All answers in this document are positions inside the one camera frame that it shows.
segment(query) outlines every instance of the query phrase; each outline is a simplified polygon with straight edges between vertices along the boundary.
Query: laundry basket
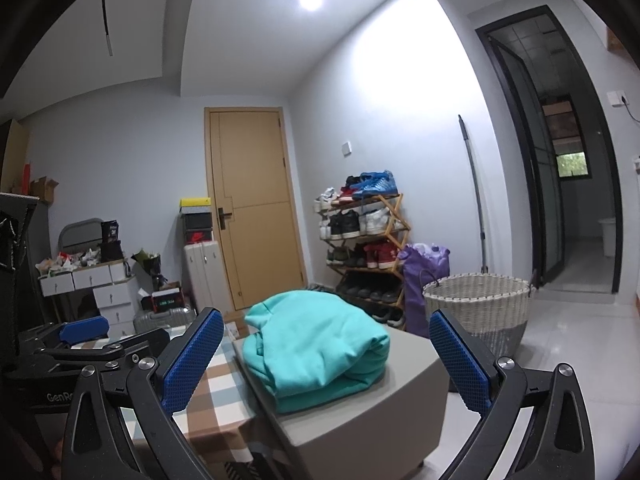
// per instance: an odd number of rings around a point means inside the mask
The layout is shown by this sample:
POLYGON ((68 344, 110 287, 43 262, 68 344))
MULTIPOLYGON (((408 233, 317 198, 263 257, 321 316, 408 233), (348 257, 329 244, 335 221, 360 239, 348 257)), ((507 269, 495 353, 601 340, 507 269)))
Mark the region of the laundry basket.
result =
POLYGON ((448 309, 496 357, 513 356, 529 319, 530 282, 497 274, 458 274, 422 289, 427 318, 448 309))

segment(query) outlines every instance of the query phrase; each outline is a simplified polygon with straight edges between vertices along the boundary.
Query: wall socket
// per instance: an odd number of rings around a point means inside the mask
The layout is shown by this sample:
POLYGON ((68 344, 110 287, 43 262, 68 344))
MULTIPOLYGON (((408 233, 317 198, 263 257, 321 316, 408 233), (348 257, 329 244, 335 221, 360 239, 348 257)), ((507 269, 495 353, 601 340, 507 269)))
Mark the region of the wall socket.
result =
POLYGON ((613 92, 607 92, 607 98, 609 98, 609 104, 613 107, 624 106, 622 98, 625 98, 626 104, 629 104, 629 98, 626 96, 624 90, 615 90, 613 92))

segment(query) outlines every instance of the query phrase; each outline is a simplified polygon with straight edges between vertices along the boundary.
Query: plastic bag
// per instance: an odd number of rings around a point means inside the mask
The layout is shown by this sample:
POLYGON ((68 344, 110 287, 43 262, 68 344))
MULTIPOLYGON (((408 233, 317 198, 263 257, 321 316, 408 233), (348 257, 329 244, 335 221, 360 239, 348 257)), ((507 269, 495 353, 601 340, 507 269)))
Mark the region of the plastic bag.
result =
POLYGON ((425 312, 422 288, 434 280, 449 275, 449 253, 441 246, 408 244, 398 254, 404 261, 404 315, 406 330, 421 337, 429 337, 429 321, 425 312))

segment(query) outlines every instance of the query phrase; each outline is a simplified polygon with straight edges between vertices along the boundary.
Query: green foliage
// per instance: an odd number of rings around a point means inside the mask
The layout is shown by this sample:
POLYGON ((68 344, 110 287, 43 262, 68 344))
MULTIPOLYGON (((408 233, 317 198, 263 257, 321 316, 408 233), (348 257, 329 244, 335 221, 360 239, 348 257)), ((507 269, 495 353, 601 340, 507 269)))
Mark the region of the green foliage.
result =
POLYGON ((587 175, 587 159, 584 152, 567 153, 566 155, 558 155, 558 174, 560 178, 564 176, 587 175))

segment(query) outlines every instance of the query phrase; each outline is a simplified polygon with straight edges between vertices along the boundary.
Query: turquoise hoodie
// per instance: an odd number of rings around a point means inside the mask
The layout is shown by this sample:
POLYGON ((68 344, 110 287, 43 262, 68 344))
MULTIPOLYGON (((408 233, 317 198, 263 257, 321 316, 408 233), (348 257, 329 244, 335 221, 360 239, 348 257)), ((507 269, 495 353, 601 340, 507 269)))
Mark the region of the turquoise hoodie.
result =
POLYGON ((366 390, 384 372, 386 330, 333 294, 277 294, 254 305, 244 320, 260 331, 244 340, 244 361, 279 413, 366 390))

